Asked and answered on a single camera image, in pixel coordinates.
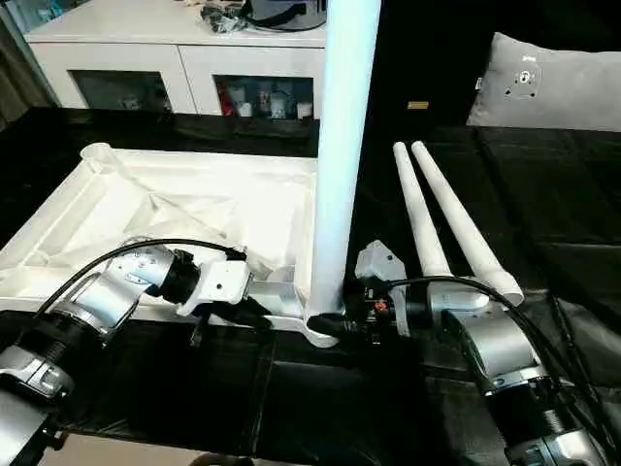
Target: glass cabinet door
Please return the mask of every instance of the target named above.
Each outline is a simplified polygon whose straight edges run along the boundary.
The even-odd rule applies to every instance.
[[[176,46],[34,43],[30,48],[62,107],[196,114]]]
[[[181,46],[203,115],[320,119],[324,49]]]
[[[69,73],[90,109],[173,110],[157,72],[73,70]]]
[[[312,119],[312,78],[213,76],[224,116]]]

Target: curtain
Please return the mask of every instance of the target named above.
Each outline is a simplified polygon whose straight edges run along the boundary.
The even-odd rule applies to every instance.
[[[4,21],[0,20],[0,130],[21,117],[30,107],[49,105],[51,100],[47,92]]]

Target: white shelf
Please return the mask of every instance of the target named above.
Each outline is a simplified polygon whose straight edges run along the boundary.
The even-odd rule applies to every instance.
[[[214,34],[200,7],[175,0],[91,0],[25,36],[38,43],[172,44],[325,49],[325,26],[278,33],[247,29]]]

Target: gray pillow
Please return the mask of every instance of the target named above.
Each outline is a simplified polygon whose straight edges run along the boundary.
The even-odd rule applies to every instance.
[[[468,124],[621,131],[621,52],[549,50],[497,32]]]

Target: white pole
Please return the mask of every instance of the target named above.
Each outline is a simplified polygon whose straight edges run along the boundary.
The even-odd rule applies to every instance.
[[[503,268],[487,245],[425,145],[416,141],[411,145],[411,151],[429,186],[434,191],[442,212],[474,274],[496,288],[514,306],[521,304],[524,301],[524,295],[515,278]]]
[[[414,168],[409,160],[408,149],[404,143],[392,147],[397,162],[401,189],[408,208],[411,232],[416,243],[416,252],[424,276],[452,275],[434,221],[427,209],[427,203],[416,179]]]
[[[319,161],[306,314],[338,313],[381,0],[328,2]]]

